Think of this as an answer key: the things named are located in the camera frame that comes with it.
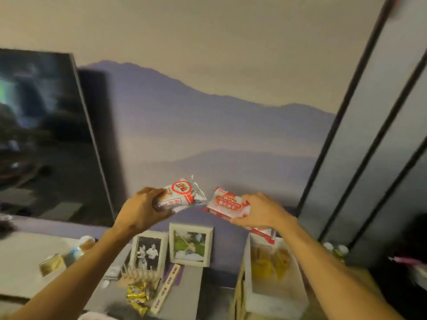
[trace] beige wall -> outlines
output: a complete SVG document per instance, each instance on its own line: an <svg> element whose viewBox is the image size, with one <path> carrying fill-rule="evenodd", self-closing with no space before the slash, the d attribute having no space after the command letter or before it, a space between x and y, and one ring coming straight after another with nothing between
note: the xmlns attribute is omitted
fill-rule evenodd
<svg viewBox="0 0 427 320"><path fill-rule="evenodd" d="M0 0L0 46L336 112L383 0Z"/></svg>

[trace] white bin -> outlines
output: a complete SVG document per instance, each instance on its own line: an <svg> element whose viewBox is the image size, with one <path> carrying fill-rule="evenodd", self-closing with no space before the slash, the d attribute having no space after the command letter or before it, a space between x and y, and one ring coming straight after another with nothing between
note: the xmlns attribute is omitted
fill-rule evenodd
<svg viewBox="0 0 427 320"><path fill-rule="evenodd" d="M299 320L309 305L301 271L294 255L282 238L276 238L277 248L285 248L291 255L291 264L282 280L274 283L252 280L251 244L270 245L263 237L250 233L243 255L245 263L246 311L266 317Z"/></svg>

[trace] person's left hand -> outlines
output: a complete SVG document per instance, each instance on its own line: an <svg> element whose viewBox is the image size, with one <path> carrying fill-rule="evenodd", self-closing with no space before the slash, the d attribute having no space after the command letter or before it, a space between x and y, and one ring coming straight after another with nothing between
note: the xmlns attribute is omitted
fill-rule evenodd
<svg viewBox="0 0 427 320"><path fill-rule="evenodd" d="M113 229L131 238L159 221L167 219L171 215L170 210L158 212L153 208L153 199L164 191L164 188L146 187L127 199L116 218Z"/></svg>

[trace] forearm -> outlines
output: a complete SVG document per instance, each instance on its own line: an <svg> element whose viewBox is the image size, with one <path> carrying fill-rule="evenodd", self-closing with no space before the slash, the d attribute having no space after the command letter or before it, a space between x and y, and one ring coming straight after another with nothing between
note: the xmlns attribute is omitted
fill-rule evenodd
<svg viewBox="0 0 427 320"><path fill-rule="evenodd" d="M291 218L281 222L278 231L300 263L328 319L402 319Z"/></svg>
<svg viewBox="0 0 427 320"><path fill-rule="evenodd" d="M114 228L66 269L10 320L75 320L110 264L131 238Z"/></svg>

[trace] purple paper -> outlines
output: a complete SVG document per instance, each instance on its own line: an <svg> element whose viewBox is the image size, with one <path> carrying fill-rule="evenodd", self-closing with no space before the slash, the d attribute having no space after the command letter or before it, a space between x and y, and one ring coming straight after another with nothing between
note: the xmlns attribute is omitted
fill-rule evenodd
<svg viewBox="0 0 427 320"><path fill-rule="evenodd" d="M169 273L171 272L172 268L173 268L174 264L173 263L169 263L169 266L167 268L167 271L165 272L164 276L163 276L163 283L166 282L166 279L169 276ZM182 278L182 273L184 271L184 265L181 265L181 268L178 271L178 274L176 275L175 280L173 281L173 285L172 286L178 286L179 283L181 283L181 278Z"/></svg>

